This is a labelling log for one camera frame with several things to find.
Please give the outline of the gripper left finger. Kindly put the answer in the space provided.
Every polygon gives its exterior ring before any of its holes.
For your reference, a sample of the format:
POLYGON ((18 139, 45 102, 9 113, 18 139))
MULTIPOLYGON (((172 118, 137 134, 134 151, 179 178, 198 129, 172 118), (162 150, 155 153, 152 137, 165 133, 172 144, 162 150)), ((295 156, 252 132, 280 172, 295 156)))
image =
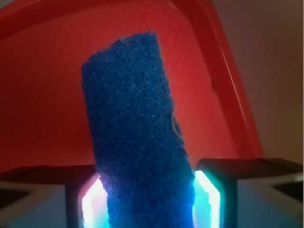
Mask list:
POLYGON ((107 228, 106 200, 93 165, 14 168, 0 175, 0 226, 107 228))

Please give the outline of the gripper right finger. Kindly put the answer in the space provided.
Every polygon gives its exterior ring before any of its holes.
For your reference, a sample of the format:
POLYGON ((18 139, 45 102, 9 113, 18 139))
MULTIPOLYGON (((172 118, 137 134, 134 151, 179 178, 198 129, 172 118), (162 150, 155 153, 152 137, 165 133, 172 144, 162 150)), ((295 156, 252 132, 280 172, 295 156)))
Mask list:
POLYGON ((303 170, 279 158, 201 159, 195 169, 195 227, 303 227, 303 170))

